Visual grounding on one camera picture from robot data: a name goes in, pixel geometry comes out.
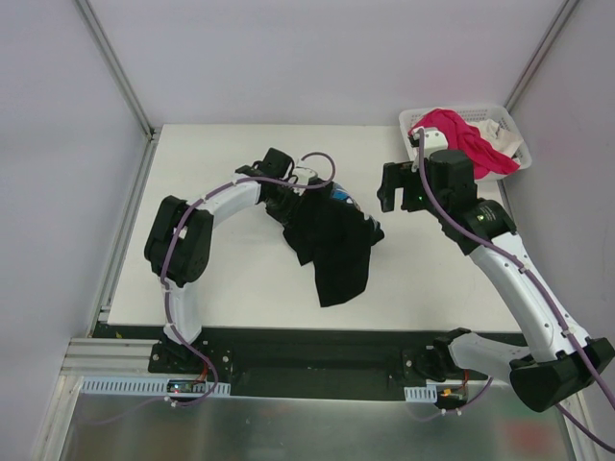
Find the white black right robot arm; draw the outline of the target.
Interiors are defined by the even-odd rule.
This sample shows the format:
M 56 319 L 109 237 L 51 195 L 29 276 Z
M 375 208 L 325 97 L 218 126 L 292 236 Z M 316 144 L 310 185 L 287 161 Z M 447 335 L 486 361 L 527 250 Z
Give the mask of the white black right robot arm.
M 464 153 L 440 150 L 416 162 L 386 163 L 377 192 L 382 211 L 393 210 L 398 189 L 403 191 L 403 210 L 434 216 L 443 233 L 482 270 L 526 341 L 516 347 L 457 328 L 436 338 L 417 358 L 418 373 L 443 381 L 464 370 L 477 371 L 511 385 L 535 412 L 592 383 L 614 399 L 601 377 L 614 358 L 613 346 L 605 338 L 591 337 L 557 300 L 508 213 L 479 196 L 473 164 Z

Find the black daisy print t-shirt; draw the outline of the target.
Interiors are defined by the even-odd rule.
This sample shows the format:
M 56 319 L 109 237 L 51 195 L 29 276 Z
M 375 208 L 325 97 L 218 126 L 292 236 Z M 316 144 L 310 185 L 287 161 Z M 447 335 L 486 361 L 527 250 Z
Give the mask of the black daisy print t-shirt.
M 313 265 L 318 301 L 330 307 L 365 291 L 371 250 L 384 232 L 345 188 L 332 182 L 308 193 L 291 225 L 283 226 L 283 239 L 300 265 Z

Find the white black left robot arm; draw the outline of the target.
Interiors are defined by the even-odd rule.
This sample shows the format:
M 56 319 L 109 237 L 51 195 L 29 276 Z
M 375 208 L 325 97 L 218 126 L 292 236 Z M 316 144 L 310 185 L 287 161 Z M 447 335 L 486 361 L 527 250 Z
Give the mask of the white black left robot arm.
M 181 373 L 196 372 L 205 357 L 195 345 L 202 325 L 193 284 L 209 264 L 216 227 L 259 204 L 286 225 L 306 193 L 331 185 L 335 173 L 334 160 L 325 153 L 308 153 L 295 160 L 271 148 L 263 159 L 237 168 L 228 182 L 192 203 L 172 195 L 162 200 L 144 256 L 160 281 L 163 333 L 176 344 L 169 360 Z

